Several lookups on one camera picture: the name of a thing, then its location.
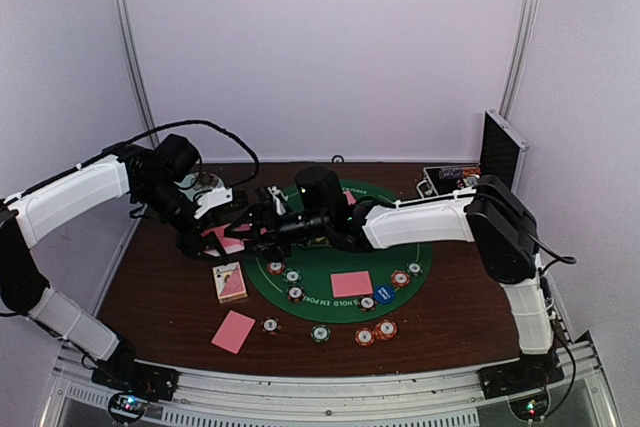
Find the red playing card deck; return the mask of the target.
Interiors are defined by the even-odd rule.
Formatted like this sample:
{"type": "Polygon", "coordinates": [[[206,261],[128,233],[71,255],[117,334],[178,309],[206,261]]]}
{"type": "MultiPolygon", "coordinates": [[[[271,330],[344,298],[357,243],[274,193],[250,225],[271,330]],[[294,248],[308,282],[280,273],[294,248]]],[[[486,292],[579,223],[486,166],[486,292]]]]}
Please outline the red playing card deck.
{"type": "Polygon", "coordinates": [[[225,229],[226,229],[226,225],[217,226],[217,227],[206,230],[203,233],[203,236],[209,237],[209,238],[212,238],[213,236],[215,236],[218,239],[221,245],[221,248],[227,254],[235,254],[235,253],[242,252],[245,249],[244,242],[241,239],[236,239],[236,238],[226,236],[224,233],[225,229]]]}

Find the red chips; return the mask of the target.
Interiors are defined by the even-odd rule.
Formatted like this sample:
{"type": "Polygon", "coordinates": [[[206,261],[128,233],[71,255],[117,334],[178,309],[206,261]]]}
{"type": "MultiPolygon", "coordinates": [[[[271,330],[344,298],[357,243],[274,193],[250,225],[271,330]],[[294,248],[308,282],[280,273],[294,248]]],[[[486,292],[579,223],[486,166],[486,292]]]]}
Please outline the red chips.
{"type": "Polygon", "coordinates": [[[362,347],[370,346],[376,340],[375,333],[369,328],[358,329],[355,332],[354,338],[355,342],[362,347]]]}
{"type": "Polygon", "coordinates": [[[391,274],[390,280],[395,288],[404,288],[410,284],[411,276],[405,271],[396,270],[391,274]]]}
{"type": "Polygon", "coordinates": [[[285,271],[285,264],[282,262],[269,262],[266,270],[271,275],[281,275],[285,271]]]}

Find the green chips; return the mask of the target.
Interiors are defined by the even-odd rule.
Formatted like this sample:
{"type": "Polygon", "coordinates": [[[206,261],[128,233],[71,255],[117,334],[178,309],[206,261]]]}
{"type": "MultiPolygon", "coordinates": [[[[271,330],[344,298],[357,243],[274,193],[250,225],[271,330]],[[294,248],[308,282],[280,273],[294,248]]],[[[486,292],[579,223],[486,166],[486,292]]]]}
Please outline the green chips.
{"type": "Polygon", "coordinates": [[[301,280],[301,274],[294,269],[286,270],[284,272],[284,280],[289,284],[296,284],[301,280]]]}
{"type": "Polygon", "coordinates": [[[409,263],[406,270],[411,276],[419,276],[423,273],[423,268],[418,262],[409,263]]]}

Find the black chips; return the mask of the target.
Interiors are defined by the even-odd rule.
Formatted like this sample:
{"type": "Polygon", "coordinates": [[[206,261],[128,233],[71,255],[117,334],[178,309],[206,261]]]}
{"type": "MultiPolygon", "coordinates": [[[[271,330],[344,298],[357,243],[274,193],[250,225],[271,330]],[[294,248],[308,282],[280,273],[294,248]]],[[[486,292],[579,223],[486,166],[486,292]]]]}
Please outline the black chips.
{"type": "Polygon", "coordinates": [[[362,296],[358,299],[358,308],[362,312],[370,312],[376,308],[376,301],[372,296],[362,296]]]}
{"type": "Polygon", "coordinates": [[[292,303],[299,303],[305,297],[305,291],[300,286],[292,286],[287,290],[287,299],[292,303]]]}

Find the black white chip stack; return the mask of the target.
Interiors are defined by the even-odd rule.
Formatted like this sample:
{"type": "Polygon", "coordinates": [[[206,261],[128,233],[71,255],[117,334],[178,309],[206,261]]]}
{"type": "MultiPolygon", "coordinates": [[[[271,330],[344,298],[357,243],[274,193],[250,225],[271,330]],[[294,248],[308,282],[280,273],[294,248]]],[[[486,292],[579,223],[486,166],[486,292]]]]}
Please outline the black white chip stack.
{"type": "Polygon", "coordinates": [[[268,335],[277,335],[281,331],[282,325],[276,317],[267,317],[262,320],[261,328],[268,335]]]}

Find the red card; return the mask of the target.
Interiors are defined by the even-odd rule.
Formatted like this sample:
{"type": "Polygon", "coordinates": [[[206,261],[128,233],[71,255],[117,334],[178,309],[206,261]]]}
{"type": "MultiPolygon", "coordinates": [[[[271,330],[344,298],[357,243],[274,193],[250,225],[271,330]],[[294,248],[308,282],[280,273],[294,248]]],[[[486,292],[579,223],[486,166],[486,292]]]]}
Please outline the red card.
{"type": "Polygon", "coordinates": [[[354,197],[353,193],[349,190],[345,190],[343,192],[346,200],[347,200],[347,204],[349,206],[354,205],[357,202],[357,199],[354,197]]]}
{"type": "Polygon", "coordinates": [[[368,271],[333,273],[330,280],[334,298],[358,297],[373,293],[368,271]]]}
{"type": "Polygon", "coordinates": [[[230,310],[211,339],[211,344],[232,354],[238,354],[256,320],[230,310]]]}

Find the blue small blind button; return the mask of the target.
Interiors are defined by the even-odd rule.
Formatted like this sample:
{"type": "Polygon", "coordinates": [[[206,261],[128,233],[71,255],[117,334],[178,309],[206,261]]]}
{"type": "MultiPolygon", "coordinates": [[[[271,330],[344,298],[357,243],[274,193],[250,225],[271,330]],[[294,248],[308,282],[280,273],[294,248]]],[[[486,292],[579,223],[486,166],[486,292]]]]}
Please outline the blue small blind button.
{"type": "Polygon", "coordinates": [[[375,287],[373,297],[377,304],[389,305],[394,302],[396,294],[391,285],[379,285],[375,287]]]}

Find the orange chip stack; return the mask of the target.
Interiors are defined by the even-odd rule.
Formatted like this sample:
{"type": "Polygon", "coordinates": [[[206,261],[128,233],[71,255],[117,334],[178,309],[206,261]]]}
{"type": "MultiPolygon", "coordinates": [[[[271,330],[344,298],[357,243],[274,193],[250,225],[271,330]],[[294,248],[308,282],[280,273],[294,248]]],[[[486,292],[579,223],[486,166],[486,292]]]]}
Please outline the orange chip stack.
{"type": "Polygon", "coordinates": [[[391,340],[397,335],[398,327],[394,321],[384,319],[375,325],[374,333],[378,340],[391,340]]]}

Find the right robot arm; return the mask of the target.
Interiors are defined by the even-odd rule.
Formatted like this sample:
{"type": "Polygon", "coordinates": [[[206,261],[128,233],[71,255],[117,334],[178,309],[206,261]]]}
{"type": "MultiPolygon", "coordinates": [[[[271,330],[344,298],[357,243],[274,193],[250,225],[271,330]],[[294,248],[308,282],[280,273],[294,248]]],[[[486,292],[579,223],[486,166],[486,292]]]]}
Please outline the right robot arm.
{"type": "Polygon", "coordinates": [[[291,211],[273,187],[225,228],[246,251],[282,261],[294,244],[324,237],[351,253],[405,244],[460,241],[475,244],[484,269],[506,293],[525,357],[513,366],[519,387],[535,387],[551,371],[552,321],[541,286],[540,245],[534,216],[494,175],[447,195],[383,202],[349,203],[338,175],[321,165],[300,171],[295,186],[302,202],[291,211]]]}

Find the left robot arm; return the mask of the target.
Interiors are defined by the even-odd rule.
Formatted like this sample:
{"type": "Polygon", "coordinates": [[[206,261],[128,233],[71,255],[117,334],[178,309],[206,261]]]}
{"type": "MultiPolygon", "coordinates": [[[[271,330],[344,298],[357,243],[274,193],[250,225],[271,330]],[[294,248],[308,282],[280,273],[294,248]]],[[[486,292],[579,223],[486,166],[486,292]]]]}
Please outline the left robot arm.
{"type": "Polygon", "coordinates": [[[179,184],[198,162],[197,149],[170,135],[157,148],[120,144],[54,181],[1,204],[1,300],[7,309],[51,329],[62,339],[106,361],[106,376],[123,391],[144,380],[138,362],[117,352],[122,339],[39,272],[31,250],[49,233],[107,201],[128,195],[155,211],[178,233],[178,248],[196,257],[211,246],[206,229],[227,189],[189,199],[179,184]]]}

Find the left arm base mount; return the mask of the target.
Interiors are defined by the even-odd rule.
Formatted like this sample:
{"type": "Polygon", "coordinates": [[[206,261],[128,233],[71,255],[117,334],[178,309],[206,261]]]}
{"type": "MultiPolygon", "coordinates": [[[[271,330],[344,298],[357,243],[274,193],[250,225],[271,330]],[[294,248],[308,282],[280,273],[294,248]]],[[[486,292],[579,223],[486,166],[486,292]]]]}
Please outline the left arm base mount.
{"type": "Polygon", "coordinates": [[[99,362],[91,374],[91,381],[156,402],[173,399],[179,377],[180,374],[175,369],[138,361],[124,367],[99,362]]]}

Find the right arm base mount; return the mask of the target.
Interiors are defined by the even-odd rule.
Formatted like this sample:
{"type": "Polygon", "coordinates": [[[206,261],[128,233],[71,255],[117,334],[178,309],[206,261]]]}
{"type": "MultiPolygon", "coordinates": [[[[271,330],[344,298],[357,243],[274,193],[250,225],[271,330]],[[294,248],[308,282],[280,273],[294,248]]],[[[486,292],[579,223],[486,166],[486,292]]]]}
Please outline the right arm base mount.
{"type": "Polygon", "coordinates": [[[562,381],[565,374],[561,366],[553,363],[544,364],[519,359],[481,368],[478,377],[484,398],[494,399],[543,389],[549,384],[562,381]]]}

